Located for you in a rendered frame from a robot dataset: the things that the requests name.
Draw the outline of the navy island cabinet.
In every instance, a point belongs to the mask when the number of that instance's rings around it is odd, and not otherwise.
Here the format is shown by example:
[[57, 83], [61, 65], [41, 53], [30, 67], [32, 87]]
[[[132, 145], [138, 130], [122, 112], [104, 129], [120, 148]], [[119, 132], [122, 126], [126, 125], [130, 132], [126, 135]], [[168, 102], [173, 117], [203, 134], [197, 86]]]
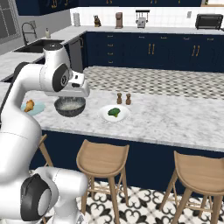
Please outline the navy island cabinet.
[[128, 186], [143, 189], [154, 189], [164, 192], [174, 170], [174, 155], [177, 151], [186, 155], [197, 155], [208, 158], [224, 158], [224, 152], [181, 148], [154, 143], [140, 143], [113, 138], [85, 136], [57, 131], [43, 130], [47, 134], [45, 147], [55, 167], [78, 171], [77, 153], [85, 139], [100, 144], [118, 146], [129, 145], [126, 163]]

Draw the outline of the chicken drumstick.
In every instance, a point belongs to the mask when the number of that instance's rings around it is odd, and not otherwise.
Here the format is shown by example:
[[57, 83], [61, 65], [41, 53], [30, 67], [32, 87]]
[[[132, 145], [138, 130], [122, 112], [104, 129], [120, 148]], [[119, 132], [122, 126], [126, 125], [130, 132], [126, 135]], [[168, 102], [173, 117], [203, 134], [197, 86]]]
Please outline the chicken drumstick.
[[34, 105], [35, 105], [35, 103], [34, 103], [33, 100], [29, 100], [29, 101], [27, 101], [27, 102], [26, 102], [25, 109], [24, 109], [24, 112], [29, 112], [29, 111], [33, 110]]

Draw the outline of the grey window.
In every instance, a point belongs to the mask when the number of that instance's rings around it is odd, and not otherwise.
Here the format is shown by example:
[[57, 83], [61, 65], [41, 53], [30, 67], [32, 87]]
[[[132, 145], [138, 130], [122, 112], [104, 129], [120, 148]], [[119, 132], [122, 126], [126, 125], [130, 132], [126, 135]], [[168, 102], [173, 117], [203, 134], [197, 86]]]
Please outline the grey window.
[[0, 44], [20, 37], [12, 0], [0, 0]]

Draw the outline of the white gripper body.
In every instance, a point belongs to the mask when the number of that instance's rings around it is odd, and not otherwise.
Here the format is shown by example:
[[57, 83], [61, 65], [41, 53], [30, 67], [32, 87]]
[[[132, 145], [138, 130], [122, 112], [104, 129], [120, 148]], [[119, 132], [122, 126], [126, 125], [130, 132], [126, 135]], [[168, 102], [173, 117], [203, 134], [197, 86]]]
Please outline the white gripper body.
[[58, 92], [58, 96], [62, 97], [88, 97], [90, 94], [90, 88], [87, 83], [84, 83], [82, 87], [69, 87]]

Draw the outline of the white paper towel roll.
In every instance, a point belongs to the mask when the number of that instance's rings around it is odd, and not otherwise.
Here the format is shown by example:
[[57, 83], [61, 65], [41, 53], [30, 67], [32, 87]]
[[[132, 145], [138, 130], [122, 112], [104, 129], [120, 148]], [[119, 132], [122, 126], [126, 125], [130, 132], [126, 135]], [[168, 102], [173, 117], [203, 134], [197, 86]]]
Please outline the white paper towel roll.
[[80, 14], [77, 13], [77, 12], [75, 12], [75, 13], [73, 14], [73, 25], [74, 25], [75, 27], [79, 27], [79, 26], [81, 26], [81, 22], [80, 22]]

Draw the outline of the wooden bar stool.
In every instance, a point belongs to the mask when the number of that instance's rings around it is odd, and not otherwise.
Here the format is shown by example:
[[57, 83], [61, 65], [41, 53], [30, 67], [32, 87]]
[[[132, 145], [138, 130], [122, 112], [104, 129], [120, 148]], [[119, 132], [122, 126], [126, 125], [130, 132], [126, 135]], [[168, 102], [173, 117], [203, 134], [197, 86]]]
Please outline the wooden bar stool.
[[184, 155], [174, 152], [175, 169], [159, 210], [174, 192], [176, 213], [171, 224], [177, 224], [185, 208], [211, 214], [211, 224], [217, 224], [224, 198], [224, 158]]
[[46, 146], [45, 146], [45, 140], [47, 138], [47, 134], [44, 134], [41, 138], [40, 138], [40, 141], [39, 141], [39, 145], [38, 145], [38, 148], [40, 149], [42, 155], [44, 156], [45, 158], [45, 166], [53, 166], [53, 162], [48, 154], [48, 151], [46, 149]]
[[[118, 193], [124, 193], [126, 206], [129, 205], [125, 171], [129, 149], [128, 145], [115, 146], [84, 140], [76, 158], [78, 168], [87, 175], [87, 190], [81, 197], [83, 214], [86, 212], [88, 193], [91, 193], [91, 197], [96, 193], [106, 193], [112, 199], [115, 224], [120, 224], [116, 197]], [[95, 178], [107, 179], [109, 188], [95, 187]]]

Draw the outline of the dark dishwasher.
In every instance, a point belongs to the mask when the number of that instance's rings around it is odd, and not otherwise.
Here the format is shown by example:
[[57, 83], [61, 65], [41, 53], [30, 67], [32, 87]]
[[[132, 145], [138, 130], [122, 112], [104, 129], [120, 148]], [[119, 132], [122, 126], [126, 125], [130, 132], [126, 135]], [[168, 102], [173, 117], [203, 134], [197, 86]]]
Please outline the dark dishwasher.
[[81, 38], [73, 40], [69, 44], [71, 68], [78, 73], [83, 72], [82, 54], [81, 54]]

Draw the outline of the green broccoli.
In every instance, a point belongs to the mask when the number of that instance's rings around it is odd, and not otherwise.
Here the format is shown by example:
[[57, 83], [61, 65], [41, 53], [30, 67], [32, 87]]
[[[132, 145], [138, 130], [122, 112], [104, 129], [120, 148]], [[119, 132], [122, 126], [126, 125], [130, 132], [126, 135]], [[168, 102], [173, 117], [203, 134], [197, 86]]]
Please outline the green broccoli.
[[121, 112], [121, 110], [119, 108], [112, 108], [109, 112], [108, 115], [109, 116], [114, 116], [117, 117], [118, 114]]

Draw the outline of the grey toaster with tool rail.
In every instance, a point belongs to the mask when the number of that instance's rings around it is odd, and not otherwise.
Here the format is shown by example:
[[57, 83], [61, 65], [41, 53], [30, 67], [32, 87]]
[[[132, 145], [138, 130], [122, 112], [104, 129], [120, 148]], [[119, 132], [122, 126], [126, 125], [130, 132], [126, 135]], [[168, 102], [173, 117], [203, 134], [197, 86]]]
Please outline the grey toaster with tool rail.
[[149, 10], [136, 10], [136, 24], [138, 28], [145, 28], [149, 20]]

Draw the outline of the white plate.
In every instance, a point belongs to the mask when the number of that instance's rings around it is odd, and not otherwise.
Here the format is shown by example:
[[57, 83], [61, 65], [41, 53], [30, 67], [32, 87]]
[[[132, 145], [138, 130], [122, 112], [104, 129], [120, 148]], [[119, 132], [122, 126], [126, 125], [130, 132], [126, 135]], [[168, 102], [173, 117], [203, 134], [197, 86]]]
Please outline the white plate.
[[[121, 112], [118, 114], [117, 117], [114, 117], [112, 115], [108, 115], [108, 112], [113, 108], [119, 108], [121, 110]], [[107, 122], [112, 122], [112, 123], [120, 122], [120, 121], [126, 119], [129, 115], [130, 115], [130, 111], [126, 107], [124, 107], [123, 105], [104, 106], [98, 112], [98, 116], [102, 120], [107, 121]]]

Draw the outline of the navy base cupboards run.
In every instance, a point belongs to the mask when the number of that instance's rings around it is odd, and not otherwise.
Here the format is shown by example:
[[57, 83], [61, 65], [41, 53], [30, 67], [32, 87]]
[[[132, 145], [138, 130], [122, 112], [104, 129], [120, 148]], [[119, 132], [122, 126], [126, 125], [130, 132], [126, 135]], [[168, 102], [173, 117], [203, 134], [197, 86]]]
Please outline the navy base cupboards run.
[[88, 66], [224, 73], [224, 36], [176, 33], [85, 34]]

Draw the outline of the brown coffee machine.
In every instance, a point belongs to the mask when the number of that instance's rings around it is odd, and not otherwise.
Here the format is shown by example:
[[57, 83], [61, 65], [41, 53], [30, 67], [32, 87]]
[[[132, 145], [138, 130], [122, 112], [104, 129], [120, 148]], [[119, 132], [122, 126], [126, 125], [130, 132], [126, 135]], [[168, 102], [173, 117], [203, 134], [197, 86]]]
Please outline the brown coffee machine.
[[123, 13], [122, 12], [117, 12], [115, 14], [115, 21], [116, 21], [115, 28], [122, 29], [123, 28]]

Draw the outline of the dark grey bowl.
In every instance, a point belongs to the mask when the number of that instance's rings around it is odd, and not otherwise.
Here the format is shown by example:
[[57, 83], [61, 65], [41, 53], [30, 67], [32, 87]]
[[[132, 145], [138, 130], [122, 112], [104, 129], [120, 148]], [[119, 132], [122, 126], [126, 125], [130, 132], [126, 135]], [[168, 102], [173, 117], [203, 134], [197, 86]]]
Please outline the dark grey bowl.
[[56, 111], [65, 117], [78, 116], [86, 107], [83, 97], [60, 97], [54, 103]]

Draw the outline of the navy wall cupboards run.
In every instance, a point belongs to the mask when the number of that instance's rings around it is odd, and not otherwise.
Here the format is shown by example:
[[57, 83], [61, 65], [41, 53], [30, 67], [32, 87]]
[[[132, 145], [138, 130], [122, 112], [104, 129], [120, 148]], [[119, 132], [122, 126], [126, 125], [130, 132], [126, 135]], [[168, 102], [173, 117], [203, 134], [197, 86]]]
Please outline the navy wall cupboards run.
[[202, 0], [16, 0], [19, 16], [42, 16], [76, 7], [200, 7]]

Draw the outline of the black toaster oven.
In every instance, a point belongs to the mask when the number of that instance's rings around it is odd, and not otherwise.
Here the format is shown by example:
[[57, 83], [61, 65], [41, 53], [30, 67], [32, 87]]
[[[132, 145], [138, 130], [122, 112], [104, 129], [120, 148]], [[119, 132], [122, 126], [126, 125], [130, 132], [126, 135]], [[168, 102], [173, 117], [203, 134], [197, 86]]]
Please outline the black toaster oven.
[[198, 14], [195, 27], [197, 29], [219, 30], [223, 18], [222, 14]]

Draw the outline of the dark sink basin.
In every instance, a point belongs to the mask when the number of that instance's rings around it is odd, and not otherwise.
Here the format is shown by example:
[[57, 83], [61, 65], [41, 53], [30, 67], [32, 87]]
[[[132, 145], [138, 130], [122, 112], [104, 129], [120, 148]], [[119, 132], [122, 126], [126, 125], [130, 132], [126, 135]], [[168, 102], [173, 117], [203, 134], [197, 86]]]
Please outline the dark sink basin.
[[61, 44], [62, 40], [56, 39], [40, 39], [28, 45], [18, 48], [15, 52], [18, 53], [42, 53], [43, 47], [49, 44]]

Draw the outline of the light blue plate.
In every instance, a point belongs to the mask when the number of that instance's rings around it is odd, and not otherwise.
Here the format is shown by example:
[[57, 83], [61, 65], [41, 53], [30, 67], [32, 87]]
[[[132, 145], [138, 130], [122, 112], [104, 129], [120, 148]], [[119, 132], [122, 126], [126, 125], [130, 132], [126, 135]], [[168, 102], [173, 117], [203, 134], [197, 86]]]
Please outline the light blue plate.
[[28, 111], [30, 116], [35, 116], [45, 110], [45, 104], [41, 101], [35, 101], [33, 103], [33, 110]]

